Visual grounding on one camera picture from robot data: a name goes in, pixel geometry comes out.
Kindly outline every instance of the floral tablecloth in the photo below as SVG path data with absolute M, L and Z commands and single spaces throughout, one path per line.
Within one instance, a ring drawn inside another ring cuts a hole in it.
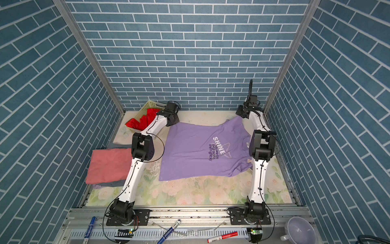
M 135 205 L 241 204 L 246 201 L 252 185 L 251 170 L 234 177 L 199 176 L 160 182 L 160 164 L 157 161 L 146 166 L 137 188 Z M 121 190 L 122 187 L 94 185 L 86 206 L 107 206 Z M 264 196 L 266 203 L 291 203 L 275 157 L 270 160 L 267 169 Z

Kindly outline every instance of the red garment in basket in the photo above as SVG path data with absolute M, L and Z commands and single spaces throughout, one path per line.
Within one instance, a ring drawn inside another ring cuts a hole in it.
M 87 184 L 125 180 L 131 166 L 131 148 L 93 150 Z
M 159 109 L 147 109 L 146 116 L 142 116 L 140 118 L 140 121 L 138 122 L 136 119 L 131 119 L 127 121 L 125 124 L 127 127 L 136 129 L 136 130 L 144 130 L 156 117 L 157 112 L 160 111 Z

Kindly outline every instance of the folded gray cloth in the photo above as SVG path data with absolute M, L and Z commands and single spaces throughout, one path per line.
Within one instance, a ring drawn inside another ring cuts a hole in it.
M 118 180 L 113 182 L 103 182 L 99 183 L 97 185 L 100 185 L 102 187 L 118 187 L 118 186 L 124 186 L 126 180 Z

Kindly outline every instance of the blue brick wall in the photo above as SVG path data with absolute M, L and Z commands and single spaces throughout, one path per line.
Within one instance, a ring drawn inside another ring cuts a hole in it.
M 324 242 L 390 237 L 389 13 L 322 0 L 269 113 Z
M 265 103 L 309 0 L 67 1 L 127 110 Z
M 0 243 L 47 243 L 119 114 L 51 0 L 0 0 Z

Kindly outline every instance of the black mounting plate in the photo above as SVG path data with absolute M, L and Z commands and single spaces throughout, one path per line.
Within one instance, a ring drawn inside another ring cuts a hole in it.
M 234 208 L 228 210 L 230 215 L 230 224 L 231 225 L 243 225 L 248 224 L 244 218 L 244 209 L 243 208 Z M 265 209 L 264 218 L 260 219 L 261 225 L 271 224 L 271 218 L 269 217 L 268 209 Z
M 145 226 L 149 221 L 150 209 L 133 209 L 135 215 L 138 216 L 138 226 Z M 113 218 L 107 218 L 107 226 L 124 226 L 118 224 Z

